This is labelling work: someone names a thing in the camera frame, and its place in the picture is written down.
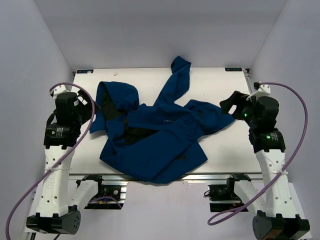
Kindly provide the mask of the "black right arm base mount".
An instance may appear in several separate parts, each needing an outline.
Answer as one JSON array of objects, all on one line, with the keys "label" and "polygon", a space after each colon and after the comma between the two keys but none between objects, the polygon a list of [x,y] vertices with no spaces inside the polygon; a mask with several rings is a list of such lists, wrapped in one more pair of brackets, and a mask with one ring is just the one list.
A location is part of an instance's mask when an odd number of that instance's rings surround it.
[{"label": "black right arm base mount", "polygon": [[232,174],[227,178],[225,184],[210,184],[208,190],[203,196],[209,198],[209,207],[211,213],[234,210],[242,207],[244,203],[234,192],[235,182],[249,181],[251,178],[247,174]]}]

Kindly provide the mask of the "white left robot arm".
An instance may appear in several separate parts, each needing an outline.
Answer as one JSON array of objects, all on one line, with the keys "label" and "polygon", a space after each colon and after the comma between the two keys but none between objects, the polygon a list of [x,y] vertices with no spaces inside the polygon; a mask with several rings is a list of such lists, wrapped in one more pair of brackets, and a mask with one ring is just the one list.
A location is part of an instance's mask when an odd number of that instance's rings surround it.
[{"label": "white left robot arm", "polygon": [[85,177],[68,195],[71,162],[75,147],[84,138],[81,127],[91,122],[99,107],[84,91],[53,90],[55,110],[47,121],[44,135],[45,178],[34,215],[26,227],[44,234],[74,235],[81,223],[81,210],[91,199],[105,196],[106,187],[98,177]]}]

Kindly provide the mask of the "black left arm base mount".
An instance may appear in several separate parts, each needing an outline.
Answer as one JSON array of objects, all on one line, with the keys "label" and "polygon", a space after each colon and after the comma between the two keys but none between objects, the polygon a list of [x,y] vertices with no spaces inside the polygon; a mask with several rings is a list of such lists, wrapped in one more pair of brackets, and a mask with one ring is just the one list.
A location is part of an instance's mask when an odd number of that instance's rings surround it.
[{"label": "black left arm base mount", "polygon": [[126,199],[127,186],[123,183],[103,180],[101,175],[85,175],[82,179],[76,180],[77,188],[84,181],[97,182],[98,191],[84,207],[88,210],[120,210]]}]

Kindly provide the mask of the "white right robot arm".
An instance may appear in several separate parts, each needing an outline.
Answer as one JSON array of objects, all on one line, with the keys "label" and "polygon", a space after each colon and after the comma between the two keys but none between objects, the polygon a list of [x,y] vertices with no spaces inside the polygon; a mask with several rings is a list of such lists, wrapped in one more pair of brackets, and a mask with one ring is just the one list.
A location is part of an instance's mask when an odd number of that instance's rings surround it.
[{"label": "white right robot arm", "polygon": [[249,141],[259,163],[264,188],[257,192],[246,176],[234,177],[225,188],[226,195],[240,198],[252,215],[252,230],[257,240],[299,240],[309,230],[307,219],[300,217],[293,202],[288,173],[284,167],[285,141],[276,128],[279,103],[269,96],[250,96],[235,91],[220,102],[224,114],[232,106],[232,116],[249,126]]}]

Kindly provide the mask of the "blue zip-up jacket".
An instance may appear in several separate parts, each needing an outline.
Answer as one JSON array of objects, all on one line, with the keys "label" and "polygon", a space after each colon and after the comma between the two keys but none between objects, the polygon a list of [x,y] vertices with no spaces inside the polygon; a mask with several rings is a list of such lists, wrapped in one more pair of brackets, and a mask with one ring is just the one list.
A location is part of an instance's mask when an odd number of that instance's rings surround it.
[{"label": "blue zip-up jacket", "polygon": [[133,85],[98,84],[100,111],[90,132],[106,132],[102,162],[123,174],[151,179],[161,172],[184,175],[207,161],[199,138],[223,130],[234,118],[209,102],[176,104],[189,90],[190,69],[189,61],[176,57],[171,76],[151,106],[139,102]]}]

